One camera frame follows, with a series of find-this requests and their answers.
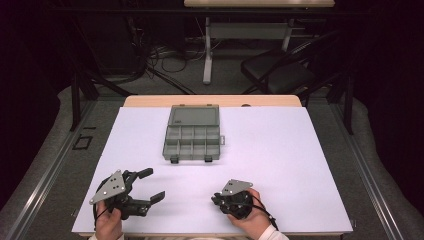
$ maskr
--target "person's hand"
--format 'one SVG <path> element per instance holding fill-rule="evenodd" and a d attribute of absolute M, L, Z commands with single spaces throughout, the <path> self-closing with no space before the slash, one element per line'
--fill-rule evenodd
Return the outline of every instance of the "person's hand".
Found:
<path fill-rule="evenodd" d="M 255 199 L 255 197 L 259 200 L 261 199 L 259 192 L 252 188 L 248 189 L 247 191 L 253 195 L 253 204 L 259 207 L 263 207 L 261 203 Z M 227 216 L 234 226 L 243 229 L 247 235 L 253 239 L 259 239 L 262 233 L 269 227 L 269 225 L 271 225 L 267 214 L 256 208 L 253 208 L 252 212 L 245 219 L 239 220 L 231 214 L 228 214 Z"/>
<path fill-rule="evenodd" d="M 114 208 L 112 213 L 106 210 L 104 201 L 97 203 L 96 238 L 98 240 L 116 240 L 122 235 L 121 211 Z"/>

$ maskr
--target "black equipment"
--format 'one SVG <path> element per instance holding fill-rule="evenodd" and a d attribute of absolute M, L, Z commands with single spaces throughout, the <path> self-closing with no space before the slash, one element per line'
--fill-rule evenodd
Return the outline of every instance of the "black equipment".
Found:
<path fill-rule="evenodd" d="M 97 220 L 95 203 L 105 201 L 105 205 L 109 212 L 114 208 L 121 210 L 121 219 L 126 220 L 129 216 L 145 217 L 150 207 L 162 201 L 165 198 L 165 191 L 160 192 L 148 200 L 133 199 L 128 194 L 132 191 L 132 184 L 137 178 L 144 178 L 153 174 L 152 168 L 147 168 L 140 172 L 125 171 L 121 174 L 121 170 L 116 171 L 111 177 L 102 181 L 96 194 L 90 200 L 93 206 L 94 219 Z"/>

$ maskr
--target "sleeve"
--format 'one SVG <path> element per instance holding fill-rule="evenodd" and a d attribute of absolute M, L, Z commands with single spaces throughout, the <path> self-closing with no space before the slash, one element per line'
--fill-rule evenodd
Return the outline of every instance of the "sleeve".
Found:
<path fill-rule="evenodd" d="M 91 236 L 88 240 L 98 240 L 96 237 L 96 234 L 94 233 L 93 236 Z M 124 234 L 122 234 L 118 239 L 116 240 L 125 240 Z"/>
<path fill-rule="evenodd" d="M 289 240 L 289 238 L 283 233 L 277 231 L 274 226 L 269 225 L 258 240 Z"/>

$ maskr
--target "compartment organizer box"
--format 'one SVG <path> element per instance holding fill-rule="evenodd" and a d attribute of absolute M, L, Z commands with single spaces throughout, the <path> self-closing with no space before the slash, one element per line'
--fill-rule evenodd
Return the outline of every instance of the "compartment organizer box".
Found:
<path fill-rule="evenodd" d="M 174 105 L 166 129 L 163 156 L 180 160 L 218 160 L 220 145 L 218 105 Z"/>

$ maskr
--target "wooden table edge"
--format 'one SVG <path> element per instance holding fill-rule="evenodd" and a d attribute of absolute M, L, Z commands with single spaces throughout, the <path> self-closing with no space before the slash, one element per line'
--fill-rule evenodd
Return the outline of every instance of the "wooden table edge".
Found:
<path fill-rule="evenodd" d="M 302 107 L 295 95 L 143 95 L 127 97 L 123 107 L 171 107 L 180 104 L 215 104 L 220 107 L 244 105 Z"/>

